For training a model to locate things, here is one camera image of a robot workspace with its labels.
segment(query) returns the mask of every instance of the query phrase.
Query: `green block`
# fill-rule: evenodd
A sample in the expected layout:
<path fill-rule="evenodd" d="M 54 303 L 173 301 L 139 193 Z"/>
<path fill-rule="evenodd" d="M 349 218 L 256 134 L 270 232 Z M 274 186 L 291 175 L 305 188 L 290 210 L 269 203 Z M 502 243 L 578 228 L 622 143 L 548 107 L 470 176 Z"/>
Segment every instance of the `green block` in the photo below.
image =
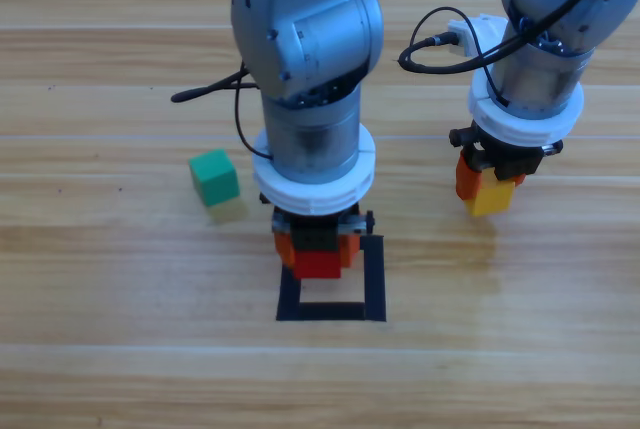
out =
<path fill-rule="evenodd" d="M 205 206 L 211 207 L 240 195 L 238 175 L 224 149 L 189 161 L 193 186 Z"/>

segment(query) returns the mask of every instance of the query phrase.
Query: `red block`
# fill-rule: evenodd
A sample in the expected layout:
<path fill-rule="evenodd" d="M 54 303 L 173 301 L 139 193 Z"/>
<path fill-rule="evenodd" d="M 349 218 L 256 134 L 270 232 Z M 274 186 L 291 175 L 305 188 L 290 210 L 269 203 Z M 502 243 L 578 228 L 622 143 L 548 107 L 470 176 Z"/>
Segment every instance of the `red block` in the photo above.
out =
<path fill-rule="evenodd" d="M 293 275 L 296 279 L 340 279 L 342 262 L 339 252 L 296 252 Z"/>

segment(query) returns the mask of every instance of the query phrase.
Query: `wooden surface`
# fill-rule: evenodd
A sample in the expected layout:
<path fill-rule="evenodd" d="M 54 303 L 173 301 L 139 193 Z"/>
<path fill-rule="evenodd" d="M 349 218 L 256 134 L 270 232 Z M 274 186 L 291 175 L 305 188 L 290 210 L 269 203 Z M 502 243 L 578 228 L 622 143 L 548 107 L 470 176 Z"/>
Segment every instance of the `wooden surface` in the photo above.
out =
<path fill-rule="evenodd" d="M 274 322 L 270 210 L 231 95 L 168 102 L 237 68 L 229 0 L 0 0 L 2 429 L 640 427 L 640 13 L 585 75 L 565 153 L 510 213 L 471 220 L 446 140 L 469 122 L 469 75 L 393 60 L 428 10 L 500 1 L 381 3 L 363 103 L 379 150 L 364 207 L 386 235 L 377 325 Z M 242 117 L 257 134 L 257 94 Z M 186 161 L 217 147 L 244 207 L 213 219 Z"/>

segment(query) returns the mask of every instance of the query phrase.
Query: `black square outline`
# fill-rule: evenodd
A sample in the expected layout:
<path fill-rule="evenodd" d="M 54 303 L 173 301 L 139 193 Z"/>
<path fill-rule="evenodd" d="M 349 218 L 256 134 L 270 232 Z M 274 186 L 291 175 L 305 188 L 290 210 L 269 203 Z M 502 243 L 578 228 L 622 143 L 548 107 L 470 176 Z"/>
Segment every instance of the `black square outline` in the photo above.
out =
<path fill-rule="evenodd" d="M 383 236 L 361 236 L 360 250 L 364 252 L 364 302 L 300 302 L 302 284 L 283 265 L 276 320 L 387 322 Z"/>

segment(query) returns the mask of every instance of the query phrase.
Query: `gray robot arm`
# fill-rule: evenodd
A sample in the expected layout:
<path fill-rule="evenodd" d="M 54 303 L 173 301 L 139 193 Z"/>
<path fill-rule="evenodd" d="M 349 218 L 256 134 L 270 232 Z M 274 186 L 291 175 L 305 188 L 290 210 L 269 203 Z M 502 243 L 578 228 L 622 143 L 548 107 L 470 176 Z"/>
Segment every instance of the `gray robot arm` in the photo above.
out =
<path fill-rule="evenodd" d="M 505 39 L 543 19 L 563 0 L 502 0 L 510 25 Z M 548 119 L 565 110 L 597 46 L 624 22 L 638 0 L 582 0 L 534 44 L 497 62 L 492 75 L 505 110 Z"/>
<path fill-rule="evenodd" d="M 584 106 L 582 74 L 596 47 L 615 32 L 637 2 L 502 1 L 508 19 L 483 15 L 464 24 L 452 21 L 450 32 L 416 44 L 412 40 L 399 58 L 411 72 L 476 71 L 468 99 L 473 123 L 450 134 L 451 143 L 462 147 L 457 192 L 476 215 L 505 210 L 514 186 L 534 174 L 544 157 L 562 151 L 562 139 Z M 443 40 L 462 46 L 464 54 L 474 58 L 449 67 L 411 60 L 416 50 Z M 489 192 L 482 196 L 487 171 L 495 174 L 492 187 L 497 192 L 487 196 L 487 186 Z M 501 199 L 487 204 L 486 197 L 491 200 L 498 193 Z"/>
<path fill-rule="evenodd" d="M 233 0 L 232 24 L 260 89 L 290 104 L 339 98 L 323 86 L 343 78 L 351 92 L 382 50 L 378 0 Z"/>
<path fill-rule="evenodd" d="M 276 171 L 304 184 L 348 174 L 359 157 L 360 82 L 382 52 L 378 0 L 232 0 L 231 20 L 262 92 Z"/>

